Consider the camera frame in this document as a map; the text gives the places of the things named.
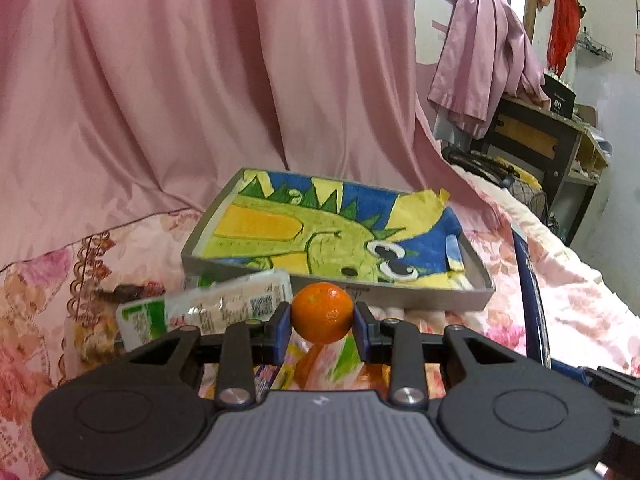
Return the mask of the white green snack pouch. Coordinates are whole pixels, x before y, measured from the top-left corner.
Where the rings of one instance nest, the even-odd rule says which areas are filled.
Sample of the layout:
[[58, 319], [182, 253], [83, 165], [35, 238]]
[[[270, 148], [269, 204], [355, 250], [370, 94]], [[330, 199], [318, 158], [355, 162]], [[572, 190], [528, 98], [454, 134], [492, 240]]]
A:
[[281, 302], [292, 299], [288, 272], [269, 270], [128, 302], [116, 309], [115, 318], [122, 344], [131, 351], [183, 325], [210, 335], [221, 334], [234, 323], [265, 321]]

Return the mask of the hanging pink curtain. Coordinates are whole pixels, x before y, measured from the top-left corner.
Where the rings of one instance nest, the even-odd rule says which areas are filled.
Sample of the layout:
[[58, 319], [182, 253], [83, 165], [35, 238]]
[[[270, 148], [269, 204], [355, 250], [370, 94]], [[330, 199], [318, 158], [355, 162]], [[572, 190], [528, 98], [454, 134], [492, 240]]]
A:
[[480, 139], [503, 96], [550, 107], [525, 28], [506, 0], [457, 0], [427, 99]]

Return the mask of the black bag by bed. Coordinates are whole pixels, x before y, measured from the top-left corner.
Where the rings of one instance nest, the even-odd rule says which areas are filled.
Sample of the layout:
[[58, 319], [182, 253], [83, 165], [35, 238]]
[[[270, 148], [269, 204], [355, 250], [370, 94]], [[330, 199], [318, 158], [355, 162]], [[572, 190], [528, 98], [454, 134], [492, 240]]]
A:
[[458, 166], [498, 188], [507, 190], [539, 220], [548, 220], [547, 194], [538, 180], [526, 170], [501, 157], [493, 158], [477, 151], [465, 152], [453, 145], [447, 145], [442, 149], [442, 157], [450, 165]]

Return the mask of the black box on desk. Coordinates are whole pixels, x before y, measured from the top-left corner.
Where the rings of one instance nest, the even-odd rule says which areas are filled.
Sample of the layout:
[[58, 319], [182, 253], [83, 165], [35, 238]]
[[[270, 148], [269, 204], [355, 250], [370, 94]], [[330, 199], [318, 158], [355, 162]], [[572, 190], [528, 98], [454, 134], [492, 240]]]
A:
[[553, 74], [544, 73], [542, 90], [550, 100], [550, 110], [553, 113], [567, 119], [573, 118], [576, 94], [567, 84]]

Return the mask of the orange green white packet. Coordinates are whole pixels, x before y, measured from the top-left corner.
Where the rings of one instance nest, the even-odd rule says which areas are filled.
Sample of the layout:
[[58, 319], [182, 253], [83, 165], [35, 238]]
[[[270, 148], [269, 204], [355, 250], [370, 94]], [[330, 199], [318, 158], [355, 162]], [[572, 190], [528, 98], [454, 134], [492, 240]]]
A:
[[352, 334], [314, 346], [293, 333], [273, 388], [292, 390], [376, 390], [386, 394], [390, 368], [364, 364]]

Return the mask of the mixed nuts clear bag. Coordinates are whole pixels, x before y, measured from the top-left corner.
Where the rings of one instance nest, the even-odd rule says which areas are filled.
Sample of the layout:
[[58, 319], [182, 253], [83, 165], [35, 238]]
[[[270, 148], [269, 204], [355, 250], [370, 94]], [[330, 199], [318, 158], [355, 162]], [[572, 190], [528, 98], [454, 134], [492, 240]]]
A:
[[64, 365], [67, 379], [94, 370], [125, 352], [116, 321], [121, 304], [162, 296], [157, 282], [119, 284], [112, 290], [97, 288], [88, 302], [64, 323]]

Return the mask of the dark wooden desk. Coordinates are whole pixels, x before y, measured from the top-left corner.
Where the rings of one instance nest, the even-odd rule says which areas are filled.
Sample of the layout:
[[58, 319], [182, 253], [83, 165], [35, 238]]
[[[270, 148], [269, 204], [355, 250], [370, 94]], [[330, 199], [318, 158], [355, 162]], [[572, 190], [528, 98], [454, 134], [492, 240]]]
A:
[[573, 218], [561, 226], [565, 244], [574, 240], [610, 164], [586, 124], [510, 96], [500, 100], [484, 138], [471, 148], [483, 154], [496, 148], [539, 171], [550, 209], [559, 203], [565, 185], [585, 189]]

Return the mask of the orange tangerine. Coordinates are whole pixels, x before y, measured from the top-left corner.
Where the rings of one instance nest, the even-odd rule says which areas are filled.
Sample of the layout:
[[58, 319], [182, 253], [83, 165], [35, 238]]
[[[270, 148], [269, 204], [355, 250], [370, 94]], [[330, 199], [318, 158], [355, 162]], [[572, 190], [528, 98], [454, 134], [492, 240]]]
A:
[[291, 318], [294, 330], [306, 341], [333, 344], [352, 328], [354, 302], [334, 284], [310, 284], [294, 296]]

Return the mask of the pink satin sheet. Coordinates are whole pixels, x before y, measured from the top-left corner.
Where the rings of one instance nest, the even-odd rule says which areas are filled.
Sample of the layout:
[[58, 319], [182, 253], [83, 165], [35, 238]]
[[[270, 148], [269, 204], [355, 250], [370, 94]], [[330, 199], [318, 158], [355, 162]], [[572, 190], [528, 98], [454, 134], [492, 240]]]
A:
[[241, 168], [446, 190], [414, 0], [1, 0], [1, 260], [181, 207]]

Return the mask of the dark blue stick packet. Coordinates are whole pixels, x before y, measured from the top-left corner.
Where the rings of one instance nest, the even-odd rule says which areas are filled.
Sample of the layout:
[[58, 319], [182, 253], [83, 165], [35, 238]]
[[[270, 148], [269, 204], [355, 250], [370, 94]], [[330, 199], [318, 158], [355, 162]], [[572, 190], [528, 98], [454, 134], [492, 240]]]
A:
[[525, 322], [526, 356], [545, 367], [551, 367], [550, 344], [544, 305], [529, 255], [524, 231], [515, 223], [511, 224], [514, 254], [518, 265], [522, 305]]

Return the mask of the red hanging tassel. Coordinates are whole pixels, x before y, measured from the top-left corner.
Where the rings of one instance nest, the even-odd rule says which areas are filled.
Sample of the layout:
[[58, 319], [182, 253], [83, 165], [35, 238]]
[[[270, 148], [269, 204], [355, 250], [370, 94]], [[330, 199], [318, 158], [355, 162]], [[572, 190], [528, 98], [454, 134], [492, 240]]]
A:
[[561, 76], [567, 57], [573, 51], [584, 16], [578, 0], [554, 0], [553, 18], [547, 48], [548, 70]]

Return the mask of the grey tray with dinosaur drawing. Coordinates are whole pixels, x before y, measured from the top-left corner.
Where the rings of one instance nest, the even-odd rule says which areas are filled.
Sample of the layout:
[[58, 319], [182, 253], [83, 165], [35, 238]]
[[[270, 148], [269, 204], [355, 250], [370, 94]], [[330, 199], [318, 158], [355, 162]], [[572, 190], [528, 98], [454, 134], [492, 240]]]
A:
[[495, 284], [449, 197], [242, 168], [188, 237], [183, 269], [216, 282], [280, 270], [296, 292], [330, 282], [381, 308], [480, 311]]

